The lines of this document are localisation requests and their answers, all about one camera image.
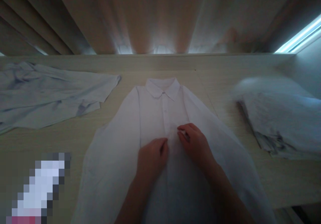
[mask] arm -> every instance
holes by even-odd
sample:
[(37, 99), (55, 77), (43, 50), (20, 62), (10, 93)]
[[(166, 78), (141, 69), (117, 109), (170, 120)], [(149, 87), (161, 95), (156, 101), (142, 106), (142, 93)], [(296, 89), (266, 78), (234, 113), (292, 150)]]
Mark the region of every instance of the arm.
[(149, 193), (168, 158), (167, 139), (155, 139), (138, 153), (137, 172), (115, 224), (140, 223)]
[(222, 221), (224, 223), (254, 223), (223, 169), (215, 161), (205, 135), (194, 124), (181, 125), (178, 129), (184, 130), (189, 137), (186, 138), (178, 132), (186, 153), (204, 173), (214, 192)]

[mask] table surface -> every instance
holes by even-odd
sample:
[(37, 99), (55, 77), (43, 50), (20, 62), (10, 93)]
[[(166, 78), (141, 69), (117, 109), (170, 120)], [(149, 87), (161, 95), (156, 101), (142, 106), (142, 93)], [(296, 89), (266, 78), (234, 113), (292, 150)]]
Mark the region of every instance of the table surface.
[(239, 56), (60, 56), (0, 58), (0, 68), (8, 62), (29, 60), (75, 71), (121, 74), (119, 85), (101, 109), (40, 129), (17, 128), (0, 135), (2, 166), (1, 199), (22, 192), (23, 177), (29, 176), (34, 161), (42, 153), (71, 152), (70, 176), (53, 203), (53, 222), (69, 223), (82, 172), (82, 162), (95, 130), (107, 124), (136, 85), (147, 78), (176, 77), (220, 118), (239, 138), (253, 158), (265, 192), (273, 208), (321, 201), (321, 162), (272, 158), (261, 150), (253, 133), (232, 101), (230, 91), (242, 79), (257, 76), (284, 78), (276, 66), (291, 55)]

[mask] shirt collar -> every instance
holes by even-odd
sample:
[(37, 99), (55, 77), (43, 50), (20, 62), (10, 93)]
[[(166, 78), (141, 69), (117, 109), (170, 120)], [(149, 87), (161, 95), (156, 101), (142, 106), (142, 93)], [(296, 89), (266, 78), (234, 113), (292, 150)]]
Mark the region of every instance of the shirt collar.
[(146, 89), (147, 91), (154, 97), (159, 98), (162, 93), (166, 93), (166, 95), (175, 101), (175, 98), (178, 94), (178, 90), (180, 89), (181, 85), (177, 81), (176, 78), (169, 78), (169, 79), (147, 79), (146, 82)]

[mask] wall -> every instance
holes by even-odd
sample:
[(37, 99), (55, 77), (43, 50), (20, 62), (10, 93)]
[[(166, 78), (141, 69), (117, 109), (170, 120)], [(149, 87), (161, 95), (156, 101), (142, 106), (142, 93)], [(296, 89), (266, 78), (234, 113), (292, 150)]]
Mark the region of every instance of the wall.
[(321, 99), (321, 38), (281, 66), (281, 71)]

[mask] shirt sleeve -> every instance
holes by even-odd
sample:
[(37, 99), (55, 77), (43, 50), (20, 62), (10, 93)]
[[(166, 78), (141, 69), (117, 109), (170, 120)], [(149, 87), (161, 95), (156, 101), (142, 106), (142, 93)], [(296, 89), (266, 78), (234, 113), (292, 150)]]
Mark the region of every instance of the shirt sleeve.
[(98, 129), (83, 162), (71, 223), (113, 223), (137, 168), (140, 148), (139, 96), (126, 96), (112, 121)]
[(254, 163), (233, 132), (205, 104), (183, 86), (189, 121), (206, 136), (215, 160), (256, 223), (276, 223)]

